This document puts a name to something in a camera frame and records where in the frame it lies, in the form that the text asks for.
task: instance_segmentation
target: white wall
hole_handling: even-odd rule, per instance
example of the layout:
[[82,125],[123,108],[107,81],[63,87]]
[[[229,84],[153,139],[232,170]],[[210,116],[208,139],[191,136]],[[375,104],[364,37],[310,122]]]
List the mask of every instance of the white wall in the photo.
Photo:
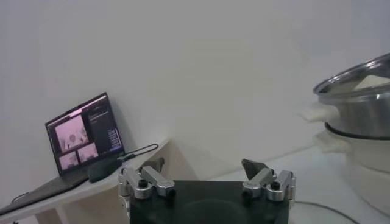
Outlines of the white wall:
[[103,91],[126,145],[168,135],[193,178],[307,145],[322,126],[297,112],[316,83],[390,50],[389,7],[0,1],[0,206],[56,176],[44,123]]

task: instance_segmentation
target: stainless steel pot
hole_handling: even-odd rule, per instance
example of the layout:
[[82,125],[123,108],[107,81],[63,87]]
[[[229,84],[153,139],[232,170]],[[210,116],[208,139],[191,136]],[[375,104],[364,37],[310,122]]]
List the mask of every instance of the stainless steel pot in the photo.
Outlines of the stainless steel pot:
[[352,67],[314,88],[320,120],[351,137],[390,139],[390,83],[355,89],[367,76],[390,78],[390,54]]

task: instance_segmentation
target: white shelf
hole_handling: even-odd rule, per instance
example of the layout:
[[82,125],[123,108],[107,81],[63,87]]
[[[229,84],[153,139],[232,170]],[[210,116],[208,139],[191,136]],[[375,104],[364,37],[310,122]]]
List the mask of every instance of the white shelf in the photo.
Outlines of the white shelf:
[[[158,149],[126,161],[120,168],[118,168],[118,170],[120,170],[122,167],[131,167],[133,169],[139,168],[142,165],[142,163],[149,160],[158,151],[160,151],[168,143],[168,141],[169,139],[167,138],[157,141],[156,143],[159,145]],[[90,183],[89,181],[86,181],[85,183],[81,184],[77,188],[72,189],[68,192],[23,207],[11,213],[2,215],[0,216],[0,223],[1,224],[9,223],[14,220],[23,219],[25,217],[32,216],[34,214],[47,211],[49,209],[54,209],[61,205],[71,203],[101,193],[103,191],[112,189],[113,187],[116,187],[118,185],[118,170],[112,173],[109,177],[104,178],[101,181],[95,183]]]

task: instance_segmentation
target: black cable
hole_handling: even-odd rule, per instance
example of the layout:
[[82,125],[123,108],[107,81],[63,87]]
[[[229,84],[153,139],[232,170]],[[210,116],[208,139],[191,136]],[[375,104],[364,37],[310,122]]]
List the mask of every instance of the black cable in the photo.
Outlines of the black cable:
[[[29,194],[29,193],[30,192],[27,191],[26,193],[23,193],[21,195],[16,196],[15,198],[12,199],[11,203],[15,202],[17,199],[19,199],[19,198],[21,198],[21,197],[23,197],[23,196],[25,196],[26,194]],[[12,224],[19,224],[19,223],[17,221],[13,221]]]
[[305,205],[314,205],[314,206],[317,206],[317,207],[320,207],[320,208],[325,208],[325,209],[328,209],[328,210],[331,210],[341,216],[344,216],[345,218],[349,219],[351,222],[353,222],[354,224],[360,224],[358,221],[356,221],[354,218],[352,218],[351,216],[337,210],[337,209],[334,209],[332,207],[329,207],[329,206],[326,206],[326,205],[322,205],[322,204],[319,204],[319,203],[315,203],[315,202],[309,202],[309,201],[295,201],[295,203],[298,203],[298,204],[305,204]]
[[152,149],[152,151],[158,148],[158,144],[150,144],[150,145],[141,147],[141,148],[139,148],[139,149],[136,149],[136,150],[133,150],[133,151],[130,151],[130,152],[126,152],[125,155],[128,155],[128,154],[130,154],[130,153],[135,153],[135,152],[141,151],[142,149],[147,149],[147,148],[152,147],[152,146],[154,146],[154,148]]
[[23,196],[25,196],[26,194],[29,194],[29,193],[30,192],[27,191],[26,193],[23,193],[21,195],[16,196],[15,198],[12,199],[11,203],[15,202],[17,199],[19,199],[19,198],[21,198],[21,197],[23,197]]
[[[152,146],[154,146],[154,148],[149,149],[149,150],[147,150],[147,151],[145,151],[145,152],[141,152],[141,153],[139,153],[139,154],[135,154],[135,152],[139,152],[139,151],[142,150],[142,149],[147,149],[147,148],[152,147]],[[125,155],[124,155],[122,158],[119,158],[119,159],[120,159],[122,162],[126,162],[126,161],[129,160],[129,159],[135,158],[135,157],[137,157],[137,156],[139,156],[139,155],[142,155],[142,154],[151,152],[151,151],[156,150],[156,149],[158,149],[158,144],[147,145],[147,146],[144,146],[144,147],[142,147],[142,148],[139,148],[139,149],[133,150],[133,151],[131,151],[131,152],[125,153]]]

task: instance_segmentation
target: white surface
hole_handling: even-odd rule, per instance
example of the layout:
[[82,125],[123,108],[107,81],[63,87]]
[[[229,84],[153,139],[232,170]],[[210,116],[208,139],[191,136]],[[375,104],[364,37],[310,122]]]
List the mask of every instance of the white surface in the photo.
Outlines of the white surface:
[[313,86],[390,51],[388,8],[0,1],[0,206],[57,175],[44,123],[103,91],[128,149],[164,133],[201,180],[305,145]]
[[[266,162],[276,172],[291,170],[297,177],[296,200],[310,201],[330,206],[353,217],[361,224],[390,223],[390,218],[374,209],[360,198],[346,180],[344,155],[323,155],[317,147],[312,147],[292,155]],[[245,171],[240,170],[215,180],[247,180]],[[296,224],[342,223],[332,220],[342,218],[321,208],[303,208],[297,205],[292,209],[292,219]]]
[[[134,159],[126,161],[120,168],[122,167],[131,167],[133,169],[139,168],[142,163],[150,159],[154,154],[156,154],[159,150],[161,150],[167,143],[168,139],[162,139],[157,141],[159,147],[157,150],[151,151],[149,153],[145,153],[143,155],[137,156]],[[51,197],[49,199],[43,200],[41,202],[32,204],[30,206],[21,208],[19,210],[13,211],[6,215],[0,216],[0,223],[8,223],[14,220],[23,219],[25,217],[34,215],[39,212],[46,211],[48,209],[56,208],[66,203],[71,203],[72,201],[77,201],[88,196],[98,194],[103,191],[107,191],[113,187],[118,185],[118,170],[112,173],[109,177],[104,178],[101,181],[90,183],[86,181],[81,184],[77,188],[65,192],[63,194],[57,195],[55,197]]]

